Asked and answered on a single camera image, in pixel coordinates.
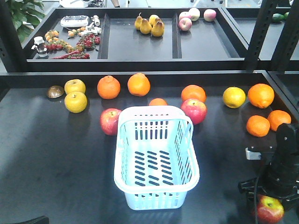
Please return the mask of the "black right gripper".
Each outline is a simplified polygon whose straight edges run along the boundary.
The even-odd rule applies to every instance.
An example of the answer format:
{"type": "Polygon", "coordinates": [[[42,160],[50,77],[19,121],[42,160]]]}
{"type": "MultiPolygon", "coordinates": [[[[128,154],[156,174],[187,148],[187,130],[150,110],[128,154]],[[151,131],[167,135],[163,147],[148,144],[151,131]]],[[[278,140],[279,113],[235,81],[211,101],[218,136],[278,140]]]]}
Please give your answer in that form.
{"type": "Polygon", "coordinates": [[[254,194],[261,194],[278,199],[285,210],[299,208],[299,175],[271,176],[260,174],[255,178],[238,183],[240,193],[245,193],[250,200],[254,194]]]}

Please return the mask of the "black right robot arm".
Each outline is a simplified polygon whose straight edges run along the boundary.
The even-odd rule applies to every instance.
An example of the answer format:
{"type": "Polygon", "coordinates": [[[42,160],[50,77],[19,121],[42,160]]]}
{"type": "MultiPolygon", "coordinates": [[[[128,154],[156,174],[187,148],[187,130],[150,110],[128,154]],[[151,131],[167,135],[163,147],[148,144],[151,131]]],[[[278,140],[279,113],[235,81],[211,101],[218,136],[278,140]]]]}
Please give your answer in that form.
{"type": "Polygon", "coordinates": [[[281,124],[276,131],[276,149],[245,148],[247,160],[262,160],[257,177],[239,182],[240,193],[254,199],[254,193],[281,201],[285,210],[299,205],[299,125],[281,124]]]}

